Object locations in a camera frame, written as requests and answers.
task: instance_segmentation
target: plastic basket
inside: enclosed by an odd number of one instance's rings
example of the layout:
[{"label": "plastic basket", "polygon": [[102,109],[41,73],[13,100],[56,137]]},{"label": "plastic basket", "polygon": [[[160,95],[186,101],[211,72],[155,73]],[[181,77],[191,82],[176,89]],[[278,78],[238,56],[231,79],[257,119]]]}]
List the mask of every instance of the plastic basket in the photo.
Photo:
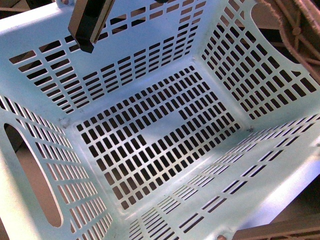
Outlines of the plastic basket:
[{"label": "plastic basket", "polygon": [[[263,37],[255,4],[116,0],[93,54],[68,33],[72,6],[1,20],[10,239],[231,239],[281,212],[320,173],[320,87]],[[35,158],[56,223],[5,124]]]}]

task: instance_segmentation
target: perforated side wall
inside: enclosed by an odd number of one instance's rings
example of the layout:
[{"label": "perforated side wall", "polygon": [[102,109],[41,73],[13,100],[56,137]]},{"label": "perforated side wall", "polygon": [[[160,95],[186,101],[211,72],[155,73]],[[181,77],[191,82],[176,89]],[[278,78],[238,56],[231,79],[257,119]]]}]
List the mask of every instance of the perforated side wall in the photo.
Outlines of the perforated side wall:
[{"label": "perforated side wall", "polygon": [[[125,38],[123,34],[126,31],[133,31],[137,35],[133,41],[139,41],[139,35],[145,34],[145,24],[161,21],[167,15],[172,18],[174,14],[179,21],[170,37],[164,38],[158,34],[157,41],[150,41],[148,45],[141,46],[138,51],[124,58],[117,59],[116,55],[110,55],[104,59],[107,65],[103,66],[102,63],[102,67],[97,67],[93,72],[84,74],[82,69],[79,71],[75,68],[73,58],[79,47],[71,36],[66,36],[63,40],[55,39],[12,56],[9,60],[21,72],[23,79],[32,81],[61,110],[70,114],[121,86],[188,55],[205,5],[205,0],[170,0],[166,4],[155,2],[108,19],[99,37],[98,46],[108,47],[109,42],[114,40],[113,36],[119,33]],[[127,49],[125,41],[122,45],[124,52],[132,52]]]},{"label": "perforated side wall", "polygon": [[63,226],[68,225],[68,239],[102,240],[113,219],[64,130],[2,95],[0,111],[7,111],[20,124],[19,130],[34,146],[32,151],[62,209]]},{"label": "perforated side wall", "polygon": [[312,98],[320,89],[307,70],[281,56],[263,37],[251,18],[254,4],[229,0],[200,53],[209,72],[252,120]]}]

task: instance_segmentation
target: laundry basket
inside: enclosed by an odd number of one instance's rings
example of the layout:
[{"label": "laundry basket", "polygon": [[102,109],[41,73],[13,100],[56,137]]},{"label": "laundry basket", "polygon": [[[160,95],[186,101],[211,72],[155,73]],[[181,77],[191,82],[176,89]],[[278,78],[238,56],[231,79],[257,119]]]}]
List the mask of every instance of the laundry basket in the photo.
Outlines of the laundry basket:
[{"label": "laundry basket", "polygon": [[320,86],[255,4],[116,0],[92,54],[71,5],[1,20],[10,240],[231,240],[274,219],[320,173]]}]

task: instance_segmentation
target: light blue basket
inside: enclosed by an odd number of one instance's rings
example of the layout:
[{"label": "light blue basket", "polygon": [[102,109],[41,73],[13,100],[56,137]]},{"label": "light blue basket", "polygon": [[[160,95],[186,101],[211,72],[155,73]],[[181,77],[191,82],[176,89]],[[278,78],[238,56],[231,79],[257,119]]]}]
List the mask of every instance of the light blue basket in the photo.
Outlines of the light blue basket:
[{"label": "light blue basket", "polygon": [[260,33],[255,4],[116,0],[92,54],[68,32],[72,6],[2,19],[10,239],[231,240],[276,217],[320,173],[320,86]]}]

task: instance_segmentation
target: black object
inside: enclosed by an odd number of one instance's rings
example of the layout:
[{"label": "black object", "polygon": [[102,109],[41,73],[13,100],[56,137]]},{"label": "black object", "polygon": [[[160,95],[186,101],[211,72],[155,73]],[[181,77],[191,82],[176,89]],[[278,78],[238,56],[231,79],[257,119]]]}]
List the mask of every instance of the black object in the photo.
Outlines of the black object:
[{"label": "black object", "polygon": [[[166,3],[168,0],[155,0]],[[92,53],[115,0],[77,0],[68,26],[80,49]]]},{"label": "black object", "polygon": [[51,0],[26,0],[30,9],[36,9],[47,4],[52,4]]}]

